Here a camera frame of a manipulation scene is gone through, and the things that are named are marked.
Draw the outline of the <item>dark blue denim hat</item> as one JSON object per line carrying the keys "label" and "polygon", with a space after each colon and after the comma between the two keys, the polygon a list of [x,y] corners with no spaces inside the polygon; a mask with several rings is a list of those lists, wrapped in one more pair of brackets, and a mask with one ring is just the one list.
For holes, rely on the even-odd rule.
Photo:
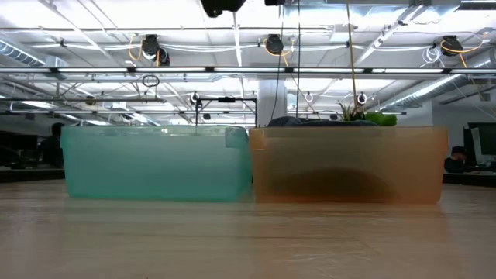
{"label": "dark blue denim hat", "polygon": [[267,202],[389,202],[397,193],[376,174],[343,167],[282,174],[260,185]]}
{"label": "dark blue denim hat", "polygon": [[356,120],[356,121],[334,121],[334,120],[322,120],[322,119],[301,119],[293,116],[283,116],[276,119],[272,119],[267,127],[328,127],[328,126],[377,126],[376,123],[368,120]]}

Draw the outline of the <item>large grey fabric hat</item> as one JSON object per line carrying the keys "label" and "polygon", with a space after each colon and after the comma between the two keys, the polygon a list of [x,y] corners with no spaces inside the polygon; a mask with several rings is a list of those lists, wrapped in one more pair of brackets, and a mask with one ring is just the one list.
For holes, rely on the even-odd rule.
{"label": "large grey fabric hat", "polygon": [[[247,0],[200,0],[209,18],[217,18],[224,12],[238,12]],[[265,6],[284,5],[286,0],[263,0]]]}

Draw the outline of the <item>white building column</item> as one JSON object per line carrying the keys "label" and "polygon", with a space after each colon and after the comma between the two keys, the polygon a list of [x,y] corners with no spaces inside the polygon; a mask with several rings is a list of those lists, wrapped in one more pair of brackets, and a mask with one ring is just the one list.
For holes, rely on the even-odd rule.
{"label": "white building column", "polygon": [[287,115],[287,89],[283,80],[261,80],[257,92],[258,126]]}

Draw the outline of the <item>teal translucent plastic bin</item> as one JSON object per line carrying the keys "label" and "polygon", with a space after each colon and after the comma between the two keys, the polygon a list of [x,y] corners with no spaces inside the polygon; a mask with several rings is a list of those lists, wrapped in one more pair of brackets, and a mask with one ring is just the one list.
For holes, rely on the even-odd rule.
{"label": "teal translucent plastic bin", "polygon": [[67,126],[60,146],[72,198],[237,202],[252,193],[238,126]]}

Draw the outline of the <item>succulent in patterned white pot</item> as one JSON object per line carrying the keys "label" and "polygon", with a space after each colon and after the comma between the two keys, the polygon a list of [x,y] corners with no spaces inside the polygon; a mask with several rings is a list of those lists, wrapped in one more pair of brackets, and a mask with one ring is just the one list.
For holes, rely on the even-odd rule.
{"label": "succulent in patterned white pot", "polygon": [[382,112],[365,112],[362,105],[345,105],[339,102],[341,114],[339,115],[339,126],[396,126],[398,118],[396,115],[385,115]]}

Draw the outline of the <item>orange translucent plastic bin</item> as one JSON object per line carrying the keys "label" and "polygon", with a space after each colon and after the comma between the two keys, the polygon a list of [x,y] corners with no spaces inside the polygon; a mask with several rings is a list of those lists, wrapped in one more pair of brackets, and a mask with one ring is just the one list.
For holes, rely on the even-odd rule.
{"label": "orange translucent plastic bin", "polygon": [[441,197],[447,131],[435,127],[270,127],[250,130],[253,189],[282,174],[343,167],[376,174],[397,193],[381,203],[435,204]]}

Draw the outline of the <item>person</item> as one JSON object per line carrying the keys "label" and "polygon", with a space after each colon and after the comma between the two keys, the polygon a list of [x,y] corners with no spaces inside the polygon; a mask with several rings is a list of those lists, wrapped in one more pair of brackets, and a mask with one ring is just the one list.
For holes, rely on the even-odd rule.
{"label": "person", "polygon": [[466,165],[467,158],[466,149],[463,146],[454,146],[451,149],[451,154],[444,160],[444,170],[450,174],[464,174],[475,173],[478,174],[479,170],[475,167]]}
{"label": "person", "polygon": [[64,124],[56,122],[51,126],[51,135],[44,139],[38,149],[39,158],[51,167],[63,168],[63,151],[60,147],[61,132]]}

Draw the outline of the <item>black computer monitor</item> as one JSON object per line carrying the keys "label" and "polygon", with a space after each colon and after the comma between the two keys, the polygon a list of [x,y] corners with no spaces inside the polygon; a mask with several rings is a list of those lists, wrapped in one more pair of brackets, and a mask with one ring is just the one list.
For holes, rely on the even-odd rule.
{"label": "black computer monitor", "polygon": [[463,129],[463,144],[470,166],[496,164],[496,122],[469,122]]}

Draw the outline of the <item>black stand frame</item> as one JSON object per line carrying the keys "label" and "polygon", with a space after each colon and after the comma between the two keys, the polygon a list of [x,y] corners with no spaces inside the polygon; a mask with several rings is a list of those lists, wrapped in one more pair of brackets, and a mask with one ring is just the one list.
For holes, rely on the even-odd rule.
{"label": "black stand frame", "polygon": [[254,115],[254,125],[258,124],[258,101],[256,98],[237,98],[237,97],[218,97],[218,98],[200,98],[195,99],[195,125],[198,125],[198,119],[201,114],[212,114],[212,112],[206,112],[205,109],[212,103],[236,103],[241,102],[249,110],[250,114]]}

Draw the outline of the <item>silver ventilation duct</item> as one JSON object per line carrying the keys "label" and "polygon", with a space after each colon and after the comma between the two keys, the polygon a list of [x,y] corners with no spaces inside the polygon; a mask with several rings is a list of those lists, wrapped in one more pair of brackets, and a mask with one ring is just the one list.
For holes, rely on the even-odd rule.
{"label": "silver ventilation duct", "polygon": [[11,43],[0,39],[0,54],[25,64],[29,67],[44,67],[46,63]]}
{"label": "silver ventilation duct", "polygon": [[436,96],[471,84],[476,76],[472,74],[448,74],[437,80],[423,81],[409,89],[400,92],[396,97],[390,98],[382,103],[378,111],[388,111],[396,107],[405,107],[423,101],[430,100]]}

